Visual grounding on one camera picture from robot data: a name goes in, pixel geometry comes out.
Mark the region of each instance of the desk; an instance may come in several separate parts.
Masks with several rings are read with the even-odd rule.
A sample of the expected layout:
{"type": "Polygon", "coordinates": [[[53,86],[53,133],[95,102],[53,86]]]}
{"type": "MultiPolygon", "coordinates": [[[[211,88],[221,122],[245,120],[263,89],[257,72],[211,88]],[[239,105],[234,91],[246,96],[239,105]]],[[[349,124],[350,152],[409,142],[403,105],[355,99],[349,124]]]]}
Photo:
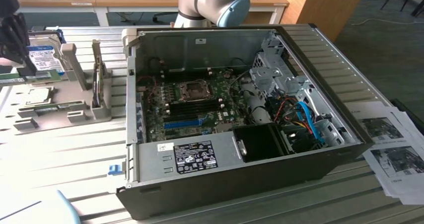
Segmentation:
{"type": "MultiPolygon", "coordinates": [[[[158,216],[149,222],[133,221],[115,195],[107,192],[113,191],[119,181],[123,182],[123,176],[106,177],[107,165],[118,163],[125,157],[126,63],[119,38],[123,28],[59,28],[66,41],[77,46],[77,59],[85,70],[91,69],[94,62],[90,42],[93,39],[102,41],[105,66],[113,69],[111,120],[26,134],[22,137],[29,142],[1,144],[0,186],[10,184],[13,189],[34,191],[58,189],[77,209],[83,224],[419,222],[424,207],[402,206],[397,199],[383,195],[363,160],[338,166],[321,180],[209,205],[190,212],[158,216]],[[6,158],[19,160],[19,165],[6,166],[6,158]]],[[[343,102],[379,100],[387,104],[317,29],[305,24],[283,25],[283,28],[343,102]]],[[[5,101],[5,108],[15,101],[13,97],[19,87],[2,88],[0,103],[5,101]]],[[[0,138],[7,132],[2,130],[1,124],[0,138]]]]}
{"type": "MultiPolygon", "coordinates": [[[[19,12],[91,12],[95,13],[99,26],[107,26],[107,12],[177,12],[178,0],[18,0],[19,12]]],[[[250,12],[269,13],[258,15],[257,23],[263,19],[278,24],[286,0],[250,0],[250,12]]]]}

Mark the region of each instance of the floor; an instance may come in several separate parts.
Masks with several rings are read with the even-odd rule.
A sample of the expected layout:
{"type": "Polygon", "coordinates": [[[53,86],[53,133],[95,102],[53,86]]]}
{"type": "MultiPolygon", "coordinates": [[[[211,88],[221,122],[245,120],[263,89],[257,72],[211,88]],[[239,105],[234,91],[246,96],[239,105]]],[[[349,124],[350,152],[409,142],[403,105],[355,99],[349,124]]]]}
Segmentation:
{"type": "MultiPolygon", "coordinates": [[[[397,98],[424,119],[424,26],[422,24],[399,25],[379,21],[369,21],[362,25],[350,25],[367,18],[398,22],[424,21],[410,16],[414,4],[406,4],[399,12],[402,0],[390,0],[383,10],[379,10],[383,0],[361,0],[342,32],[334,42],[341,52],[358,67],[371,83],[385,96],[397,98]]],[[[154,25],[169,24],[175,15],[158,17],[158,23],[151,21],[153,13],[131,13],[125,17],[129,22],[121,22],[115,13],[109,13],[110,25],[154,25]]],[[[27,28],[33,25],[45,26],[98,26],[91,13],[26,13],[27,28]]]]}

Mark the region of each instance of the paper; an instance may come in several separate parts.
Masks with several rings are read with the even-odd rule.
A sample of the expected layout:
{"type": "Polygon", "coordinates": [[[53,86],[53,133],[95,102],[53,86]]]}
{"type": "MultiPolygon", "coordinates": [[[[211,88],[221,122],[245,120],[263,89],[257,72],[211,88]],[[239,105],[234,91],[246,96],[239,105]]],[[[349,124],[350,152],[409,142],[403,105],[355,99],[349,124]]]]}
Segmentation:
{"type": "Polygon", "coordinates": [[[362,154],[386,196],[402,204],[424,204],[424,136],[405,112],[381,102],[347,103],[374,141],[362,154]]]}

